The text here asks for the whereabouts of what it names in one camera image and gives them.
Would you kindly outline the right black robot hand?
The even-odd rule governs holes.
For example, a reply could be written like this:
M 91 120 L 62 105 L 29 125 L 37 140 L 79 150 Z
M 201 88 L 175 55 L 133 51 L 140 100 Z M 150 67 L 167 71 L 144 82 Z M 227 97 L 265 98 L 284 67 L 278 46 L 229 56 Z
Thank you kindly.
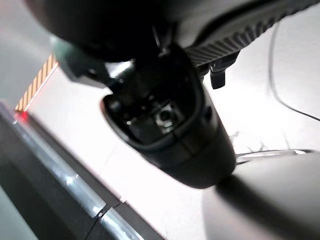
M 73 82 L 106 87 L 105 121 L 147 162 L 196 189 L 236 167 L 203 84 L 225 84 L 239 53 L 316 0 L 27 0 Z

